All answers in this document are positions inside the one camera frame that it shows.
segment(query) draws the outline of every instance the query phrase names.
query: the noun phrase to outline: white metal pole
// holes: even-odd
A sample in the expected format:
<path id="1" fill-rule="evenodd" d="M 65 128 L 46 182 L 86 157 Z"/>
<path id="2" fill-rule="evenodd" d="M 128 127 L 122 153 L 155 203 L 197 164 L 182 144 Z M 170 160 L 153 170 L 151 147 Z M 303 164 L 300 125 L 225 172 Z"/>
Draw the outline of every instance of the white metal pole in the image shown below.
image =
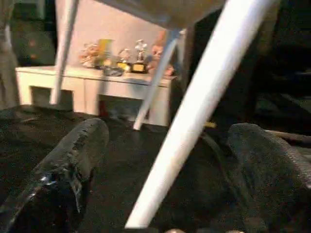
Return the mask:
<path id="1" fill-rule="evenodd" d="M 273 1 L 227 1 L 126 228 L 150 224 Z"/>
<path id="2" fill-rule="evenodd" d="M 58 104 L 60 101 L 61 87 L 63 82 L 63 75 L 66 68 L 70 42 L 72 38 L 72 31 L 74 21 L 77 15 L 79 0 L 66 0 L 64 9 L 64 18 L 62 25 L 62 34 L 58 43 L 56 56 L 56 79 L 54 88 L 52 89 L 50 104 Z"/>
<path id="3" fill-rule="evenodd" d="M 146 97 L 139 109 L 137 118 L 135 120 L 133 128 L 135 130 L 139 130 L 146 114 L 150 108 L 152 100 L 155 96 L 157 87 L 161 81 L 161 78 L 165 72 L 167 65 L 170 62 L 174 49 L 176 47 L 177 39 L 179 37 L 179 31 L 169 31 L 168 39 L 166 45 L 164 47 L 163 53 L 161 55 L 158 67 L 156 68 L 155 74 L 151 80 L 150 86 L 148 88 L 148 92 L 146 93 Z"/>

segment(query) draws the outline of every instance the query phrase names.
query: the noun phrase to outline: toy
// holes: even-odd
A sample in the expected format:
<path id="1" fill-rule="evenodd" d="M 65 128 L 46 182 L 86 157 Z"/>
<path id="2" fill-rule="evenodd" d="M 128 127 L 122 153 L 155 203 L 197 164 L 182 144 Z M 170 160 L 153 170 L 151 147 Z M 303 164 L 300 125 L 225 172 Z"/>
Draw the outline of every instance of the toy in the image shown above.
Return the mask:
<path id="1" fill-rule="evenodd" d="M 84 50 L 79 56 L 80 63 L 83 67 L 94 68 L 99 55 L 99 46 L 96 43 L 84 44 Z"/>
<path id="2" fill-rule="evenodd" d="M 152 46 L 152 60 L 147 65 L 148 73 L 150 73 L 150 74 L 154 74 L 154 72 L 155 72 L 155 70 L 159 64 L 161 55 L 162 55 L 163 50 L 164 50 L 164 44 L 166 42 L 166 37 L 167 37 L 166 31 L 165 30 L 161 31 L 159 34 L 159 37 L 157 38 L 157 40 L 155 41 L 155 43 Z M 168 66 L 164 72 L 164 75 L 165 76 L 171 76 L 171 75 L 173 75 L 173 73 L 174 73 L 173 66 L 171 64 L 168 64 Z"/>

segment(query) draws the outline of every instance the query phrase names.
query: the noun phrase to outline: dark floor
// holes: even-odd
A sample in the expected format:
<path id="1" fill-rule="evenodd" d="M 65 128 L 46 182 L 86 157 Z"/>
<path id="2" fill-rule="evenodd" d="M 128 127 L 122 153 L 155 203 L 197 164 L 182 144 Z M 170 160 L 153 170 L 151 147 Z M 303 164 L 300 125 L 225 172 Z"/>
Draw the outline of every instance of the dark floor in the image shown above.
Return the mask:
<path id="1" fill-rule="evenodd" d="M 91 116 L 31 107 L 15 109 L 18 120 L 0 120 L 0 204 L 77 123 Z M 121 229 L 164 140 L 166 129 L 106 120 L 110 142 L 79 232 Z M 214 152 L 200 140 L 155 216 L 166 230 L 241 229 L 239 209 Z"/>

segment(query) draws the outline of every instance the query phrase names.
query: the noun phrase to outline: white wall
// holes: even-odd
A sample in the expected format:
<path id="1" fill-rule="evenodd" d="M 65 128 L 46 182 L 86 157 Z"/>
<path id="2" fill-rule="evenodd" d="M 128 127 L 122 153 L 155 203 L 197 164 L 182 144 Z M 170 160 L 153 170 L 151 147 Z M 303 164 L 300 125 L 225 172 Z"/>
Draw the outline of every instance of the white wall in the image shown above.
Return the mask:
<path id="1" fill-rule="evenodd" d="M 56 0 L 58 29 L 64 14 L 66 0 Z M 135 42 L 144 39 L 150 46 L 155 41 L 161 27 L 148 23 L 127 13 L 93 0 L 80 0 L 74 32 L 69 51 L 69 65 L 79 65 L 78 55 L 83 45 L 98 39 L 113 39 L 113 53 L 122 48 L 134 50 Z"/>

